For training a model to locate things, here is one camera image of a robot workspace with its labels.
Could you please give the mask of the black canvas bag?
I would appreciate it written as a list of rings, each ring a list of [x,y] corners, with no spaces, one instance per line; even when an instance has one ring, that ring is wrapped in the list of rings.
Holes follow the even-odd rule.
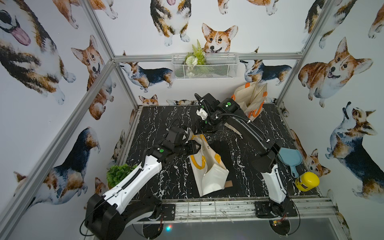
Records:
[[[237,175],[236,170],[233,165],[233,159],[231,154],[231,148],[229,144],[225,141],[219,141],[215,140],[212,141],[212,144],[210,145],[212,149],[221,156],[222,162],[226,166],[226,168],[229,170],[229,175],[227,177],[227,181],[232,182],[232,186],[228,187],[231,191],[234,191],[235,188],[237,188],[238,181],[237,181]]]

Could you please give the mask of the cream bag yellow handles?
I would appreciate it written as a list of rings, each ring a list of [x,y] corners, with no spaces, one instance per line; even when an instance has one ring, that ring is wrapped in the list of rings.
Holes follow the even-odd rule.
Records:
[[[189,156],[199,195],[202,197],[223,190],[229,170],[221,156],[209,146],[204,135],[193,135],[191,140],[201,145],[196,154]]]

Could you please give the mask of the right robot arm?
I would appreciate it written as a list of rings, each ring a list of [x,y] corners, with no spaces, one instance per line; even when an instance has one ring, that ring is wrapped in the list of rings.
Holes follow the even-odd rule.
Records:
[[[278,156],[283,146],[281,141],[265,135],[249,119],[240,105],[231,98],[220,102],[211,94],[201,97],[195,94],[200,109],[198,116],[202,119],[196,123],[196,128],[202,133],[213,133],[225,124],[233,127],[238,134],[250,142],[256,156],[250,160],[250,165],[260,172],[264,178],[269,193],[269,204],[257,211],[257,217],[266,218],[283,216],[286,213],[290,199],[281,181],[278,168]]]

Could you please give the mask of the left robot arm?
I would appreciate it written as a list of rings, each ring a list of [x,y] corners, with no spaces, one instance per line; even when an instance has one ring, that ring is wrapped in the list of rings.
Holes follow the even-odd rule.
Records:
[[[161,220],[161,200],[149,196],[139,202],[131,201],[175,157],[186,158],[201,149],[201,144],[192,140],[192,134],[187,126],[170,127],[163,139],[144,151],[138,167],[102,196],[94,194],[88,200],[81,227],[86,227],[90,236],[98,240],[116,240],[127,226],[139,220]]]

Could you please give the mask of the green fern with white flower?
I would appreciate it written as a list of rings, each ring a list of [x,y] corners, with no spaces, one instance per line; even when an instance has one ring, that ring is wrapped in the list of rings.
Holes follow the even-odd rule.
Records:
[[[197,77],[203,74],[203,67],[207,64],[205,52],[199,41],[197,44],[192,44],[192,52],[188,53],[183,65],[186,66],[186,76],[188,78]]]

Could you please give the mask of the green leafy plant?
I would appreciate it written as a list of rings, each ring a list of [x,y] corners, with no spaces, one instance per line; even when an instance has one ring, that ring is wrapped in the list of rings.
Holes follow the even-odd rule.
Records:
[[[126,176],[128,176],[137,165],[121,165],[121,166],[112,166],[107,171],[107,182],[108,188],[112,189],[117,184],[119,184]]]

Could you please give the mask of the light blue dustpan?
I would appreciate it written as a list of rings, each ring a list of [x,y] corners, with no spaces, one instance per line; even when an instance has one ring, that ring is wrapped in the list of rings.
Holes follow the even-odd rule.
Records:
[[[296,149],[281,148],[279,151],[280,160],[287,166],[290,167],[291,175],[297,179],[299,173],[296,169],[303,162],[303,156]]]

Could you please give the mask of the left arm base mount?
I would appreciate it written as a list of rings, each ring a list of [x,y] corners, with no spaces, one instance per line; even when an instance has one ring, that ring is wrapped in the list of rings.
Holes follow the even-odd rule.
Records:
[[[141,222],[160,222],[163,221],[174,221],[176,215],[175,204],[162,204],[160,208],[157,208],[153,214],[148,218],[143,218],[138,221]]]

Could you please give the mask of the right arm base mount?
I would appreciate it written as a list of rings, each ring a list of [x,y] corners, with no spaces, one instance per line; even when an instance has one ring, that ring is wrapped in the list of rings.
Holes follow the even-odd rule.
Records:
[[[256,217],[261,219],[298,216],[294,203],[288,198],[280,204],[272,200],[255,202],[255,209]]]

